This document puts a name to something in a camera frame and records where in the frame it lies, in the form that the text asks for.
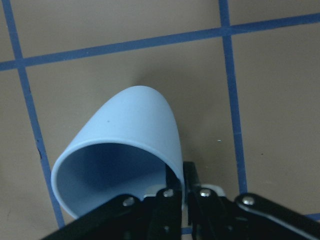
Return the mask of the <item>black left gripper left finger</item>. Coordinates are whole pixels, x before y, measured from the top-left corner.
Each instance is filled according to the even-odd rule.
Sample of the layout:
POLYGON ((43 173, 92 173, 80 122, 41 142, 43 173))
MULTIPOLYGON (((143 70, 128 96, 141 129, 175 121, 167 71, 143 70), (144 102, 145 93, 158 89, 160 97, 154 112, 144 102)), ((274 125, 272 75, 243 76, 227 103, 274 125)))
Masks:
POLYGON ((164 188, 143 200, 121 194, 65 227, 47 240, 179 240, 182 224, 182 187, 165 168, 164 188))

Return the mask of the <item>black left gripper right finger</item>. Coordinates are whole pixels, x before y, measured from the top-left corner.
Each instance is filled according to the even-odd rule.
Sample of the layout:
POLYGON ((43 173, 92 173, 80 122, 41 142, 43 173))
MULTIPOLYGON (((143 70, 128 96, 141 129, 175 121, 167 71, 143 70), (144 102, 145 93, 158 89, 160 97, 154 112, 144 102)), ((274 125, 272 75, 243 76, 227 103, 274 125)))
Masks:
POLYGON ((254 193, 229 200, 201 184, 194 162, 183 163, 188 222, 194 240, 318 240, 320 224, 254 193))

